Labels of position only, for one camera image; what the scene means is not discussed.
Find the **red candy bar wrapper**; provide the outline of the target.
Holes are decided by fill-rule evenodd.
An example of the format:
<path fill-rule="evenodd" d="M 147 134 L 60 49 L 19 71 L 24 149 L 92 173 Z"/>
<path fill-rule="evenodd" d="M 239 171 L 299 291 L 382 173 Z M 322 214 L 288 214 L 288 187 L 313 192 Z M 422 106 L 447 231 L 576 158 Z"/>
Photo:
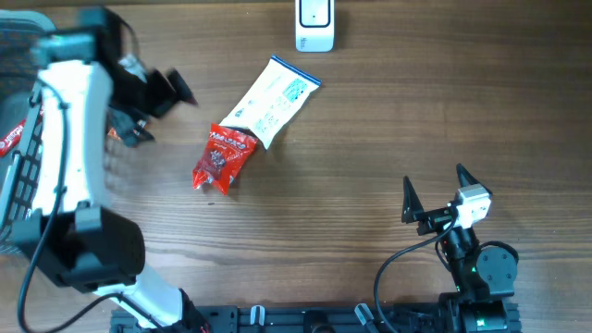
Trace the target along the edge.
<path fill-rule="evenodd" d="M 22 139 L 25 130 L 26 119 L 23 118 L 0 142 L 0 156 L 5 157 Z"/>

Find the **orange tissue pack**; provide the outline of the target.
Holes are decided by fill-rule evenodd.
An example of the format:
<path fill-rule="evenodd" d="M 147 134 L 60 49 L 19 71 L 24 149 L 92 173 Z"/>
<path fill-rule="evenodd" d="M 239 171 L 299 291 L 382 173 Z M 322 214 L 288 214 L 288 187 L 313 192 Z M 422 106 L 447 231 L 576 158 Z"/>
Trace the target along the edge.
<path fill-rule="evenodd" d="M 120 140 L 121 140 L 121 138 L 120 138 L 120 137 L 117 135 L 117 132 L 116 132 L 116 131 L 115 131 L 113 128 L 111 128 L 111 129 L 110 129 L 110 130 L 107 132 L 107 135 L 108 135 L 110 138 L 114 139 L 114 140 L 117 140 L 117 141 L 120 141 Z"/>

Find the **grey plastic shopping basket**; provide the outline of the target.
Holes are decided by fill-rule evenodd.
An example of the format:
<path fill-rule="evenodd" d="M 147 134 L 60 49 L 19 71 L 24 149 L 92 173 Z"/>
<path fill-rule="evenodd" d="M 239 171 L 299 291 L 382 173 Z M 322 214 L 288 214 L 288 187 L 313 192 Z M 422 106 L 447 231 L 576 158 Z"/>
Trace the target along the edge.
<path fill-rule="evenodd" d="M 41 168 L 42 85 L 30 48 L 56 28 L 46 15 L 1 11 L 1 141 L 25 118 L 22 139 L 1 157 L 1 254 L 18 254 L 12 224 L 31 213 Z"/>

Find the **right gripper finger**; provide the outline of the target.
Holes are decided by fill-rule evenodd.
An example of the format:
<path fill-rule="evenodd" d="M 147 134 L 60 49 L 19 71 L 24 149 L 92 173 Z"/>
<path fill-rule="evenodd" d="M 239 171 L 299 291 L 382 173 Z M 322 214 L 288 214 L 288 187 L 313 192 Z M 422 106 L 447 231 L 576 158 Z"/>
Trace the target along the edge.
<path fill-rule="evenodd" d="M 403 178 L 403 204 L 401 209 L 401 221 L 411 224 L 418 220 L 418 216 L 424 212 L 424 207 L 411 183 L 410 179 Z"/>
<path fill-rule="evenodd" d="M 492 195 L 493 192 L 483 185 L 479 180 L 477 180 L 461 163 L 456 165 L 456 172 L 459 183 L 461 187 L 468 187 L 471 185 L 481 185 L 489 195 Z"/>

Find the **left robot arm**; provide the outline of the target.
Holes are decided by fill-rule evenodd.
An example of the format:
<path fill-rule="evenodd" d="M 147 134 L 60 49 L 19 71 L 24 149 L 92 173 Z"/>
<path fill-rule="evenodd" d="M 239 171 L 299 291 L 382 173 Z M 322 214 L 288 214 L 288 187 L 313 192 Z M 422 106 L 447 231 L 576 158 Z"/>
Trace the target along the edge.
<path fill-rule="evenodd" d="M 141 329 L 207 332 L 210 324 L 184 290 L 166 283 L 145 262 L 140 227 L 109 208 L 105 138 L 149 140 L 138 124 L 195 99 L 176 70 L 146 71 L 123 52 L 128 24 L 99 6 L 84 8 L 79 24 L 39 38 L 31 52 L 41 90 L 43 152 L 31 215 L 15 222 L 15 245 L 30 271 L 55 285 L 113 301 Z"/>

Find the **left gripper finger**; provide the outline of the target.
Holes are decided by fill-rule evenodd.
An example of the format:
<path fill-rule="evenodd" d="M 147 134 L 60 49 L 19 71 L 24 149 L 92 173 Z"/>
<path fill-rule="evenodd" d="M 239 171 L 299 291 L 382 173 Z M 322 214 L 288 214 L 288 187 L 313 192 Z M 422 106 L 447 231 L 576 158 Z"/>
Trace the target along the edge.
<path fill-rule="evenodd" d="M 107 132 L 113 128 L 127 147 L 154 141 L 154 136 L 146 129 L 148 124 L 149 118 L 145 116 L 129 115 L 113 108 L 107 111 Z"/>
<path fill-rule="evenodd" d="M 175 68 L 171 68 L 166 73 L 166 77 L 180 101 L 190 105 L 198 105 L 198 102 L 189 85 Z"/>

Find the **red snack bag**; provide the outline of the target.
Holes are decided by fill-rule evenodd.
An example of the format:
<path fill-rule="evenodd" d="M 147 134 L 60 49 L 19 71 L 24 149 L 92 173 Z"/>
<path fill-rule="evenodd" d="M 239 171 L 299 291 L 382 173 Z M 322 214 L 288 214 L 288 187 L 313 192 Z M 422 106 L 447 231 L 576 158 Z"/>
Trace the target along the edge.
<path fill-rule="evenodd" d="M 192 171 L 193 188 L 210 184 L 227 195 L 257 143 L 251 135 L 212 123 L 202 157 Z"/>

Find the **cream snack pouch blue seal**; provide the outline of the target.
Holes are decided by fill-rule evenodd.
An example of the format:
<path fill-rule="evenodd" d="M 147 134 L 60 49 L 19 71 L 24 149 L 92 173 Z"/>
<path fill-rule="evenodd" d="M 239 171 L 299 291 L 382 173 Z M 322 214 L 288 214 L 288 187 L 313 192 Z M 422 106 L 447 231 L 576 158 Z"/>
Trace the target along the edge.
<path fill-rule="evenodd" d="M 272 55 L 251 88 L 220 125 L 250 131 L 267 150 L 321 85 L 319 78 Z"/>

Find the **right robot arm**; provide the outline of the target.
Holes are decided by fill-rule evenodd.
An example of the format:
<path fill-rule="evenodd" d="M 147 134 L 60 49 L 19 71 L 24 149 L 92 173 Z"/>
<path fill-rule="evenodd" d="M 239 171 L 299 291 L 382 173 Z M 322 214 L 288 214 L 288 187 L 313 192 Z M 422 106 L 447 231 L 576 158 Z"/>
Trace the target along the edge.
<path fill-rule="evenodd" d="M 420 236 L 436 236 L 438 256 L 457 289 L 438 298 L 438 328 L 444 332 L 519 332 L 519 312 L 509 302 L 519 254 L 504 242 L 478 240 L 475 224 L 488 216 L 493 192 L 463 165 L 457 165 L 456 172 L 460 188 L 454 199 L 431 211 L 422 206 L 410 179 L 403 179 L 401 220 L 417 223 Z"/>

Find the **white barcode scanner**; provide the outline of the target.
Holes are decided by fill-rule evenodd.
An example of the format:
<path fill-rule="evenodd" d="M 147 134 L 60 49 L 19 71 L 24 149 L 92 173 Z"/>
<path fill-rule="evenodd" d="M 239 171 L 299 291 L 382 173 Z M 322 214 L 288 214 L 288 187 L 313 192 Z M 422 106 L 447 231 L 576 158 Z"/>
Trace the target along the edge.
<path fill-rule="evenodd" d="M 335 40 L 334 0 L 295 0 L 295 45 L 302 53 L 326 53 Z"/>

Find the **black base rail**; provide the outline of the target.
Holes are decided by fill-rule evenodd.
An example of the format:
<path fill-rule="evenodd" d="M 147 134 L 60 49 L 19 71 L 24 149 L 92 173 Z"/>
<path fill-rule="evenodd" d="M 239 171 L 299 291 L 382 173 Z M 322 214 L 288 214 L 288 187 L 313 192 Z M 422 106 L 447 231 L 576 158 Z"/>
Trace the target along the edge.
<path fill-rule="evenodd" d="M 329 325 L 337 333 L 364 333 L 367 328 L 351 307 L 268 308 L 260 329 L 251 322 L 251 311 L 236 306 L 202 306 L 198 311 L 213 333 L 311 333 L 313 323 Z M 507 306 L 507 316 L 483 310 L 470 314 L 457 313 L 455 323 L 449 322 L 434 304 L 403 304 L 391 313 L 391 324 L 399 332 L 505 332 L 521 333 L 522 323 L 517 305 Z"/>

